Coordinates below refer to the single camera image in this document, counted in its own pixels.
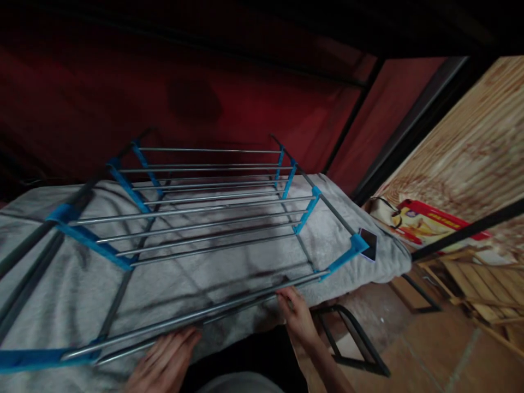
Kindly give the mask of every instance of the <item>hand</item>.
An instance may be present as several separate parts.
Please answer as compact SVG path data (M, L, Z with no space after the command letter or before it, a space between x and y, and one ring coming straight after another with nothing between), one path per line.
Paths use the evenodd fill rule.
M136 366L124 392L177 393L201 337L199 331L189 327L159 338Z
M299 339L302 346L307 350L318 345L320 337L301 293L295 287L287 287L277 291L277 298L291 333ZM293 309L289 307L289 301L293 304Z

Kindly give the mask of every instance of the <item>drying rack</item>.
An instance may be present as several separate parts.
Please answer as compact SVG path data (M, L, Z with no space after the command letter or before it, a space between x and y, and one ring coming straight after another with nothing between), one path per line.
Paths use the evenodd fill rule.
M324 280L333 274L342 265L348 262L351 258L361 253L368 248L368 245L360 237L359 234L349 226L349 224L342 218L342 216L336 211L336 209L329 203L326 197L322 194L320 189L315 186L313 181L306 175L298 163L293 159L285 147L273 136L275 143L278 145L277 150L219 150L219 149L186 149L186 148L161 148L161 147L142 147L141 140L151 130L144 131L137 139L133 140L120 154L110 160L104 170L102 170L95 178L88 181L83 185L74 195L72 195L66 203L59 206L46 221L37 228L28 238L26 238L20 245L18 245L1 263L0 263L0 279L2 279L17 263L20 259L33 247L35 246L53 227L56 227L59 231L55 233L50 242L46 245L42 253L37 257L33 266L26 273L22 281L15 288L4 307L0 311L0 344L6 337L9 329L11 328L16 317L19 315L22 307L29 299L34 288L38 285L41 277L43 276L46 268L51 263L54 255L58 251L64 234L70 236L91 250L106 257L109 261L116 264L122 270L124 275L122 282L117 291L115 298L111 304L109 312L102 324L102 328L99 335L89 344L80 348L59 348L59 349L35 349L35 350L0 350L0 372L11 373L18 371L28 370L39 370L42 368L50 367L63 367L72 366L79 364L95 364L102 365L110 361L114 361L123 356L130 355L132 353L144 350L154 344L156 339L164 334L166 331L181 328L190 324L205 325L211 322L225 318L233 313L241 310L253 307L260 303L275 297L275 291L290 285L296 285L298 287L308 285L314 282ZM133 151L138 160L140 161L142 168L137 169L124 169L121 166L121 159L128 152ZM149 164L145 155L148 151L167 151L167 152L199 152L199 153L242 153L242 154L274 154L278 157L278 161L271 164ZM284 156L287 156L290 165L284 166ZM123 189L129 194L131 199L136 203L136 206L140 213L123 215L123 216L111 216L111 217L98 217L98 218L81 218L82 210L89 203L92 195L91 189L93 186L101 180L106 171L113 175ZM241 175L233 176L242 181L222 181L218 182L222 177L179 177L179 178L168 178L161 179L157 178L158 173L187 173L187 172L256 172L262 171L263 175L267 175L267 180L250 180L253 178L260 178L259 175ZM299 172L304 179L311 186L310 196L301 196L298 198L289 198L288 193L291 187L291 183L295 174ZM131 182L128 178L129 175L133 174L147 174L151 185L136 185ZM187 184L187 181L197 180L195 184ZM177 191L191 192L197 195L200 191L216 191L224 189L238 189L238 188L256 188L260 186L273 186L274 190L268 191L249 191L249 192L237 192L225 195L217 196L192 196L191 198L183 199L165 199L165 196L169 193L176 193ZM146 190L156 190L158 198L156 200L145 200L141 192ZM189 203L202 203L207 201L227 200L227 199L242 199L242 198L257 198L257 197L270 197L276 198L271 200L259 200L250 202L240 202L234 204L224 205L213 205L204 207L194 207L188 209L178 210L160 210L161 206L171 204L189 204ZM169 318L164 321L160 321L148 326L141 327L123 334L110 336L111 324L116 316L117 310L126 292L126 288L131 279L133 271L138 266L147 265L150 263L161 263L167 260L181 259L190 255L196 255L201 253L216 252L227 248L246 246L254 243L270 242L280 239L287 239L291 237L297 237L300 246L302 247L306 258L309 260L307 251L304 247L303 242L300 239L300 232L304 225L306 225L309 216L315 208L317 202L322 200L326 206L331 210L335 217L342 223L342 225L350 233L350 248L344 252L338 259L331 263L327 268L323 270L315 270L311 274L292 279L274 285L268 288L257 290L247 295L236 296L227 301L215 304L211 307L201 309L198 311L186 313L174 318ZM285 205L287 203L305 203L303 209L295 211L287 211ZM215 222L215 223L203 223L196 224L186 227L170 228L154 230L153 225L157 217L162 216L175 216L179 214L190 214L196 212L212 212L217 210L229 210L239 208L249 208L253 206L265 206L272 204L282 204L284 212L274 213L271 215L264 216L247 216L243 218L235 218L232 220ZM167 234L170 232L180 232L184 230L191 230L196 228L204 227L220 227L224 224L238 223L238 222L255 222L264 218L286 216L290 220L287 223L268 225L264 227L244 228L239 231L230 231L226 233L217 232L216 234L203 237L195 237L184 239L182 241L170 242L167 244L159 244L156 246L144 247L145 241L149 237L154 237L159 234ZM136 219L147 219L147 226L145 231L134 234L122 234L115 235L112 237L100 238L94 232L89 229L89 225L92 224L103 224L115 221L126 221ZM140 255L143 252L154 251L161 248L176 248L182 244L186 245L189 243L198 243L206 240L222 239L226 237L234 237L239 234L245 233L262 233L265 230L273 228L284 228L289 227L291 229L289 234L271 236L271 237L260 237L255 240L232 242L226 245L215 246L210 248L201 248L188 252L178 252L170 255L163 255L160 257L153 258L141 258ZM139 239L137 248L130 250L119 251L111 245L112 242L124 239ZM127 340L136 339L138 337L148 335L148 338L132 344L123 349L101 356L101 350L113 346L114 344L121 343Z

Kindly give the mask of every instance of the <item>smartphone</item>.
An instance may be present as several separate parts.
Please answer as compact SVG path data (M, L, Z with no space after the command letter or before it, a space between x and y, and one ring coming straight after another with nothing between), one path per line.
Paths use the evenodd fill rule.
M364 228L360 229L359 235L362 236L364 241L369 245L369 248L360 254L371 262L375 262L377 257L377 236Z

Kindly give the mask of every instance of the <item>red fabric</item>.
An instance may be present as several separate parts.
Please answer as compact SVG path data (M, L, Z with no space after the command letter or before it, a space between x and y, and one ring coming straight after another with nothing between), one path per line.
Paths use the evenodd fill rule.
M198 2L204 3L209 7L205 13L195 13L196 6L188 2L187 9L170 15L177 15L179 22L191 17L193 32L211 35L204 27L221 19L213 2ZM228 4L228 17L215 26L221 39L285 57L287 41L279 39L285 33L287 46L293 48L287 53L292 62L324 65L359 79L371 70L372 56L267 15L254 16L252 10L243 9L235 17ZM151 19L167 14L160 11ZM140 9L129 14L140 16ZM202 18L199 24L195 15ZM232 34L235 21L245 36ZM274 133L307 172L320 172L359 94L332 82L37 11L5 9L0 22L0 135L8 142L2 145L20 146L25 150L20 161L35 159L44 176L64 182L85 181L149 126L160 131L144 145L164 147L273 149L277 146L269 134ZM330 174L344 190L358 182L441 61L414 59L394 67L396 61L386 63ZM361 133L370 127L374 148L366 146L368 153L363 158L360 154L355 171L345 157L368 143ZM153 154L152 160L276 162L277 156ZM131 158L124 164L138 166Z
M346 194L359 185L444 60L438 57L385 62L327 174Z

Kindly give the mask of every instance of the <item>tiled floor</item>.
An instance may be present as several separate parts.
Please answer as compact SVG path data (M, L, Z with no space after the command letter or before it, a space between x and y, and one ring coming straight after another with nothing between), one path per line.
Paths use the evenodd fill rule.
M419 302L416 296L409 299ZM524 391L522 359L475 327L458 308L441 302L442 313L413 315L387 284L369 284L338 299L354 313L391 371L385 378L340 366L357 393ZM354 344L347 346L355 352ZM310 391L325 392L300 348L297 357Z

